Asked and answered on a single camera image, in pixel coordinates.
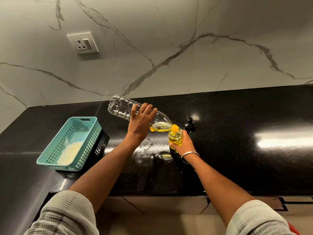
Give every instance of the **silver bracelet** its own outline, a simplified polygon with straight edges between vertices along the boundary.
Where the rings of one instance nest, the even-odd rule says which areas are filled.
[[[198,154],[197,152],[186,152],[186,153],[184,153],[184,154],[182,155],[182,159],[183,159],[183,162],[184,162],[184,163],[189,164],[189,162],[187,162],[186,159],[184,159],[184,156],[186,156],[187,154],[191,154],[191,153],[194,153],[194,154],[196,154],[196,155],[198,155],[198,156],[200,157],[200,154]]]

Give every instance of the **black soap dispenser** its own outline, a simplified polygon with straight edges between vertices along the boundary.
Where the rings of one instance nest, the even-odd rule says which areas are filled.
[[[184,130],[187,131],[188,134],[193,132],[196,129],[196,124],[194,122],[194,119],[189,117],[187,121],[185,122]]]

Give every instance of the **wall socket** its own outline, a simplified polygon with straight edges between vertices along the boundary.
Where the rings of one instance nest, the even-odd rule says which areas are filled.
[[[99,52],[91,32],[69,34],[67,37],[73,49],[79,55]]]

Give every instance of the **marble wall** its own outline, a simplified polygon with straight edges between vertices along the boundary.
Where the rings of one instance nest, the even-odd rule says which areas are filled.
[[[28,106],[313,82],[313,0],[0,0],[0,27],[0,132]]]

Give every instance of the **red object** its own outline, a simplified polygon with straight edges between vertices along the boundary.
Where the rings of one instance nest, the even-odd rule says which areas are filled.
[[[290,229],[291,232],[293,232],[293,233],[295,233],[295,234],[297,234],[297,235],[301,235],[301,234],[294,228],[294,226],[292,226],[290,223],[288,223],[288,225],[289,225],[289,229]]]

